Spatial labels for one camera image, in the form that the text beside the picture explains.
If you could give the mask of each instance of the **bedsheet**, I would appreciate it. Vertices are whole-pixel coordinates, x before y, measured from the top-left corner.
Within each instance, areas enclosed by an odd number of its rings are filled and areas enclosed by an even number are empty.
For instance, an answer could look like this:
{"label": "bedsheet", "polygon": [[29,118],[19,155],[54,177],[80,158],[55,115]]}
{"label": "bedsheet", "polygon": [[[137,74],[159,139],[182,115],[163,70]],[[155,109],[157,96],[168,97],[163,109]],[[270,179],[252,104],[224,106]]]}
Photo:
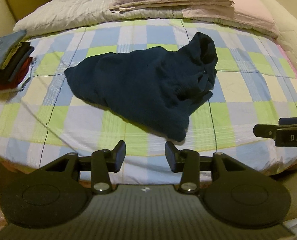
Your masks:
{"label": "bedsheet", "polygon": [[297,70],[297,19],[276,0],[261,0],[279,27],[278,44]]}
{"label": "bedsheet", "polygon": [[[279,46],[256,32],[183,19],[102,23],[32,38],[32,79],[21,92],[0,94],[0,157],[39,168],[68,152],[89,156],[124,140],[127,154],[121,171],[110,174],[113,184],[179,183],[164,137],[77,99],[63,71],[106,52],[178,50],[197,31],[215,42],[217,78],[213,97],[191,115],[177,147],[205,156],[222,151],[267,175],[297,163],[297,147],[253,135],[257,123],[297,116],[297,75]],[[90,180],[90,173],[81,179]],[[201,180],[210,181],[210,173],[201,172]]]}

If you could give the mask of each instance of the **dark blue sweater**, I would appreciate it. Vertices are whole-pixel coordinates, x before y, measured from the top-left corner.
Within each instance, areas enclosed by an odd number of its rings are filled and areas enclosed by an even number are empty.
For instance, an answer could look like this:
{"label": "dark blue sweater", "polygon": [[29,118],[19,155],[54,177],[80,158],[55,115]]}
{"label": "dark blue sweater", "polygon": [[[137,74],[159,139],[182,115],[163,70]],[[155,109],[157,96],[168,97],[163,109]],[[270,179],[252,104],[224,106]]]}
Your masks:
{"label": "dark blue sweater", "polygon": [[110,52],[88,57],[64,73],[77,98],[182,141],[189,116],[212,96],[216,63],[213,40],[196,33],[178,51]]}

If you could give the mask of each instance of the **folded clothes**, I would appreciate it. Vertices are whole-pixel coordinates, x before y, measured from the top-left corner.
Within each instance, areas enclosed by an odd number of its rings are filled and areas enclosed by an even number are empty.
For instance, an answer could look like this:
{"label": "folded clothes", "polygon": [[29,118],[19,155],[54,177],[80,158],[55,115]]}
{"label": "folded clothes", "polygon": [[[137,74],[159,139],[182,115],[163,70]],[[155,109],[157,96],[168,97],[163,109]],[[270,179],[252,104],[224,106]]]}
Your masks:
{"label": "folded clothes", "polygon": [[29,55],[34,51],[34,47],[30,46],[29,50],[26,52],[26,54],[23,56],[23,58],[21,59],[21,61],[17,64],[17,66],[15,67],[13,73],[11,74],[11,76],[9,77],[9,79],[7,80],[8,82],[12,82],[14,80],[14,78],[16,77],[18,71],[21,69],[22,65],[23,65],[23,61],[25,62],[25,60],[28,59]]}
{"label": "folded clothes", "polygon": [[6,84],[0,84],[0,90],[6,89],[14,89],[16,88],[25,78],[26,74],[29,70],[29,65],[32,62],[32,57],[29,57],[24,64],[22,65],[21,69],[17,72],[16,76],[14,77],[12,82],[7,82]]}
{"label": "folded clothes", "polygon": [[26,86],[26,84],[31,79],[31,74],[32,74],[31,72],[32,72],[32,69],[31,69],[31,65],[29,64],[28,65],[28,72],[27,72],[26,76],[24,77],[23,81],[20,84],[18,84],[18,86],[16,88],[0,90],[0,94],[17,92],[17,91],[23,90],[23,88]]}
{"label": "folded clothes", "polygon": [[5,59],[3,66],[1,67],[1,69],[6,68],[6,66],[8,65],[8,63],[10,63],[11,58],[15,55],[16,51],[18,51],[19,47],[22,46],[22,43],[19,43],[15,48],[13,48],[10,53],[8,54],[7,58]]}
{"label": "folded clothes", "polygon": [[3,70],[0,70],[0,84],[8,82],[9,78],[14,73],[15,69],[20,70],[29,55],[34,51],[34,47],[30,46],[29,42],[23,42],[15,55],[11,58],[10,63]]}
{"label": "folded clothes", "polygon": [[73,94],[182,141],[189,116],[212,96],[217,54],[197,32],[178,51],[163,47],[106,53],[64,71]]}
{"label": "folded clothes", "polygon": [[26,30],[21,30],[3,37],[0,37],[0,70],[4,65],[5,60],[7,59],[10,52],[18,46],[22,39],[26,35]]}

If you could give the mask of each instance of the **black clamp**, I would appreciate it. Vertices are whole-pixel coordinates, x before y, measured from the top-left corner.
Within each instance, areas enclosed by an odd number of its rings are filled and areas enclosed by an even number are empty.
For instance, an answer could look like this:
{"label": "black clamp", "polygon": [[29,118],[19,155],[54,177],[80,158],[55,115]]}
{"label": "black clamp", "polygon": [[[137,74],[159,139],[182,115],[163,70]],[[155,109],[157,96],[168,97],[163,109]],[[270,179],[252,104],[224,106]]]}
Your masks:
{"label": "black clamp", "polygon": [[280,118],[279,124],[257,124],[253,128],[256,137],[274,139],[275,146],[297,147],[297,117]]}
{"label": "black clamp", "polygon": [[[282,184],[224,153],[199,156],[168,141],[165,155],[173,172],[183,172],[179,191],[196,194],[210,214],[227,224],[267,228],[287,215],[291,197]],[[200,171],[211,171],[212,184],[206,189],[199,189]]]}
{"label": "black clamp", "polygon": [[[124,141],[112,151],[99,150],[88,157],[68,153],[11,183],[0,198],[7,222],[46,228],[71,220],[87,207],[93,195],[112,191],[108,173],[120,170],[125,155]],[[79,184],[81,171],[91,171],[91,189]]]}

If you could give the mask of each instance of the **red cloth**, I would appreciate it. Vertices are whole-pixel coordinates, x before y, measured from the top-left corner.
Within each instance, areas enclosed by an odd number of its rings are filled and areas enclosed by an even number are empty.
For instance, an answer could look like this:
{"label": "red cloth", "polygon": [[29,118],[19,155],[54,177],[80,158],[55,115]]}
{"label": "red cloth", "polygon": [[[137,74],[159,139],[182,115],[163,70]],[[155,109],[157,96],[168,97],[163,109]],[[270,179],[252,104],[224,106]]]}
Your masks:
{"label": "red cloth", "polygon": [[26,74],[28,73],[29,70],[29,65],[32,62],[33,58],[29,57],[24,64],[22,65],[21,69],[18,71],[16,74],[16,77],[12,82],[8,82],[5,84],[0,84],[0,90],[5,90],[5,89],[14,89],[16,88],[24,79]]}

